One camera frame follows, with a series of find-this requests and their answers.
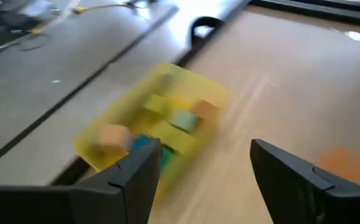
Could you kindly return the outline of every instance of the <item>plastic container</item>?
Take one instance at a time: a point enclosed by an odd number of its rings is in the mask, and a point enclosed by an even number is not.
[[[157,199],[172,186],[176,178],[186,170],[187,163],[193,161],[216,132],[219,117],[228,99],[227,90],[220,84],[175,65],[159,65],[81,133],[75,142],[75,152],[97,172],[121,159],[126,153],[107,156],[97,150],[96,136],[106,124],[127,126],[133,134],[146,133],[157,122],[155,117],[145,113],[142,108],[143,102],[151,95],[168,98],[171,110],[189,110],[191,105],[200,99],[219,108],[216,116],[204,121],[191,133],[197,139],[192,150],[176,156],[166,165],[159,180]]]

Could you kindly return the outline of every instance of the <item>orange block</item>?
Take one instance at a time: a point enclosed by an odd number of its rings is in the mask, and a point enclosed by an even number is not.
[[[360,185],[360,154],[340,148],[324,151],[316,165]]]
[[[107,153],[126,152],[130,150],[132,141],[133,135],[127,127],[113,124],[102,127],[97,144]]]
[[[211,119],[217,114],[218,107],[206,100],[199,100],[192,108],[191,113],[198,115],[201,119]]]

